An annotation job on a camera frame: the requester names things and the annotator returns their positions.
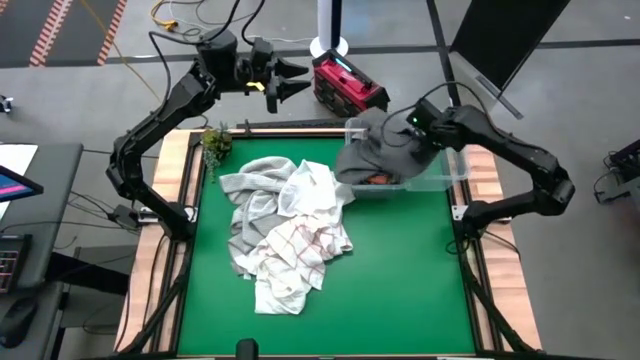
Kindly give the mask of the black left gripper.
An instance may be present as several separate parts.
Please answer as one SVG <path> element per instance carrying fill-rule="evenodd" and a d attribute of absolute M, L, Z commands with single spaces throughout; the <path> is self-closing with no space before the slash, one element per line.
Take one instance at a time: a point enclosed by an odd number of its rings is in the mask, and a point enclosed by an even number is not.
<path fill-rule="evenodd" d="M 254 39 L 248 57 L 239 58 L 239 70 L 244 95 L 261 92 L 269 113 L 278 111 L 278 101 L 284 102 L 311 86 L 308 80 L 290 79 L 307 74 L 308 67 L 276 58 L 273 45 L 261 37 Z"/>

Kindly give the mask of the grey waffle towel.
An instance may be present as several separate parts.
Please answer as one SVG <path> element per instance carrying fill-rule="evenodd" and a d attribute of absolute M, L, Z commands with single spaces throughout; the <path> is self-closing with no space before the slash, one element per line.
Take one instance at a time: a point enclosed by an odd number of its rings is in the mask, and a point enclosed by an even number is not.
<path fill-rule="evenodd" d="M 386 113 L 371 108 L 357 117 L 367 125 L 367 138 L 345 145 L 338 153 L 335 176 L 341 183 L 367 183 L 370 176 L 388 174 L 402 184 L 422 173 L 434 160 L 411 157 L 411 137 L 406 118 L 409 110 Z"/>

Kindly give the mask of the plain white towel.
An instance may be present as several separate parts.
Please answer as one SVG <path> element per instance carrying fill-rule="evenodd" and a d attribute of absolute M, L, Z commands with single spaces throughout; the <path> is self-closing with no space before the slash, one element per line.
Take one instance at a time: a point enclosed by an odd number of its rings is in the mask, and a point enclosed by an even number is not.
<path fill-rule="evenodd" d="M 327 165 L 303 160 L 279 192 L 277 214 L 310 216 L 323 225 L 339 227 L 343 207 L 354 200 L 352 187 L 338 182 Z"/>

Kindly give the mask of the light grey towel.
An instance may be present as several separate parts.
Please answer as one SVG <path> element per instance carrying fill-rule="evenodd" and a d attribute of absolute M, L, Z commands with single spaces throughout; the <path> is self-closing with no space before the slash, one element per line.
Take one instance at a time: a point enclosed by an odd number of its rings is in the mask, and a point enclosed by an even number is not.
<path fill-rule="evenodd" d="M 236 206 L 232 213 L 228 249 L 232 269 L 239 275 L 250 274 L 249 253 L 286 217 L 278 212 L 279 194 L 297 166 L 288 158 L 268 156 L 252 160 L 236 173 L 222 175 L 223 193 Z"/>

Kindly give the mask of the white towel red stripes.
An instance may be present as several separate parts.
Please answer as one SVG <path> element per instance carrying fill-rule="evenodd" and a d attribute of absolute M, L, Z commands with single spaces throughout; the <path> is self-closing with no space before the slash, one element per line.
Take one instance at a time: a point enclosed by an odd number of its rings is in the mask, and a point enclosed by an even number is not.
<path fill-rule="evenodd" d="M 312 290 L 323 288 L 327 263 L 353 250 L 340 223 L 296 216 L 271 229 L 249 250 L 230 243 L 234 270 L 254 281 L 254 312 L 298 315 Z"/>

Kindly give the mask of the red and black toolbox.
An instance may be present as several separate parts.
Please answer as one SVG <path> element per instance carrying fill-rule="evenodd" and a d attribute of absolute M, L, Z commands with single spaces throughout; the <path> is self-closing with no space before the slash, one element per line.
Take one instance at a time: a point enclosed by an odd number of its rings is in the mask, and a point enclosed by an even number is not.
<path fill-rule="evenodd" d="M 313 93 L 335 115 L 354 117 L 373 107 L 387 111 L 387 90 L 336 50 L 313 59 L 312 65 Z"/>

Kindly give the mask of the white standing pole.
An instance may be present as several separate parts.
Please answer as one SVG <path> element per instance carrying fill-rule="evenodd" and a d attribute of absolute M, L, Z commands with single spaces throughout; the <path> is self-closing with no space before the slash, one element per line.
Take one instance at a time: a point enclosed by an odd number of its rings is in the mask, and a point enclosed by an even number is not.
<path fill-rule="evenodd" d="M 342 56 L 348 53 L 348 42 L 341 36 L 342 3 L 343 0 L 317 0 L 317 36 L 309 46 L 313 58 L 329 50 Z"/>

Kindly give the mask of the black monitor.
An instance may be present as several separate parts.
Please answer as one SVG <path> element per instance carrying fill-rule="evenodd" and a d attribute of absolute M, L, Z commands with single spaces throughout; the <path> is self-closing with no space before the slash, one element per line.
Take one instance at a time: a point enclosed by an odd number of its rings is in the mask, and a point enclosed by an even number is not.
<path fill-rule="evenodd" d="M 523 114 L 504 96 L 570 0 L 471 0 L 449 47 L 453 75 L 488 108 Z"/>

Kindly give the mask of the black equipment box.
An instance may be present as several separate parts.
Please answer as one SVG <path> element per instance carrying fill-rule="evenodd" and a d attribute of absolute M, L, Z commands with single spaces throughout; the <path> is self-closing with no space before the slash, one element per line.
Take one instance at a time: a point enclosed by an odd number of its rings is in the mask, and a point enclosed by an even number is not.
<path fill-rule="evenodd" d="M 640 210 L 640 139 L 610 152 L 603 164 L 608 172 L 594 183 L 594 197 L 599 204 L 611 203 L 617 199 L 628 197 Z M 597 183 L 613 175 L 616 184 L 606 190 L 598 190 Z"/>

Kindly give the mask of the black power adapter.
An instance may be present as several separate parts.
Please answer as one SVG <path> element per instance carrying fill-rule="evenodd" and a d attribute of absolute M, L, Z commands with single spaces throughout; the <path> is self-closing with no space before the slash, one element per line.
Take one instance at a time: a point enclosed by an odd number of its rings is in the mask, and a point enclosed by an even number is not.
<path fill-rule="evenodd" d="M 139 220 L 139 213 L 133 208 L 121 204 L 118 204 L 107 215 L 107 219 L 125 230 L 139 229 L 142 226 Z"/>

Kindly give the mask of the black mat orange stripes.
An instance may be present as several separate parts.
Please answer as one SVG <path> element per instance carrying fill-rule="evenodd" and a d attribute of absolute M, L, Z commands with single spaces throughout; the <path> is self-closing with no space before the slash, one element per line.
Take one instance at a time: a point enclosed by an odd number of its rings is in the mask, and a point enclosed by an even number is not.
<path fill-rule="evenodd" d="M 127 0 L 0 0 L 0 68 L 101 66 Z"/>

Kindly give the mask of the white paper sheet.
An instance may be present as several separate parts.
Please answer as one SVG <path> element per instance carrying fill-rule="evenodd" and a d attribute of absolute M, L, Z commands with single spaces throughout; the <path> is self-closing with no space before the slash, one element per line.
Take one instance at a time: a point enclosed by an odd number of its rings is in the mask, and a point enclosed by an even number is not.
<path fill-rule="evenodd" d="M 37 145 L 0 144 L 0 165 L 26 177 L 26 171 L 31 165 L 37 150 Z M 11 202 L 0 203 L 0 220 Z"/>

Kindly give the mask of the dark grey side desk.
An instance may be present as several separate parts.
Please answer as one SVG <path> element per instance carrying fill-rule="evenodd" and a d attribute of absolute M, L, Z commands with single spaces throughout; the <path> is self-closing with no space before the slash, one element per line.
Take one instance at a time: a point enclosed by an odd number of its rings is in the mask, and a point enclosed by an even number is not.
<path fill-rule="evenodd" d="M 67 199 L 80 162 L 79 143 L 40 145 L 25 176 L 42 185 L 40 195 L 15 200 L 0 219 L 0 230 L 7 234 L 30 234 L 32 241 L 18 289 L 0 295 L 0 319 L 12 304 L 35 287 L 40 288 L 38 309 L 24 341 L 16 348 L 0 346 L 0 360 L 44 360 L 63 292 L 60 283 L 42 283 L 60 227 Z"/>

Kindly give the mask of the black computer mouse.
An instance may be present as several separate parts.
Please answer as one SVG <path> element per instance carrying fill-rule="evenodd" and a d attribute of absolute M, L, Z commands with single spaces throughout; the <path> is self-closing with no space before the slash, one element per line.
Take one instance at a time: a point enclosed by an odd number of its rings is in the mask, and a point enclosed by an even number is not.
<path fill-rule="evenodd" d="M 37 310 L 35 297 L 16 300 L 0 319 L 0 346 L 8 349 L 19 346 L 26 338 Z"/>

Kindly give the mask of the black frame strut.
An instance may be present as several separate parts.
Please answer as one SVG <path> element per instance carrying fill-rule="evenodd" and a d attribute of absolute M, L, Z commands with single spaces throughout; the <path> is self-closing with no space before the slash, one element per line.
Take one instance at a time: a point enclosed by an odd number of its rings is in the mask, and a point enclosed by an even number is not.
<path fill-rule="evenodd" d="M 463 237 L 457 237 L 455 242 L 457 254 L 461 257 L 460 263 L 463 281 L 471 288 L 471 291 L 478 298 L 487 312 L 489 319 L 496 325 L 497 331 L 505 338 L 514 352 L 535 353 L 536 349 L 528 345 L 511 327 L 506 318 L 496 307 L 492 298 L 486 293 L 478 278 L 473 274 L 466 255 L 471 242 Z"/>
<path fill-rule="evenodd" d="M 186 287 L 191 266 L 191 254 L 192 246 L 190 244 L 187 244 L 183 255 L 183 262 L 175 281 L 169 287 L 167 292 L 160 298 L 156 310 L 151 314 L 149 320 L 136 334 L 132 342 L 122 350 L 119 350 L 117 352 L 119 356 L 140 353 L 156 328 L 161 325 L 161 322 L 164 320 L 165 314 L 168 311 L 171 303 Z"/>

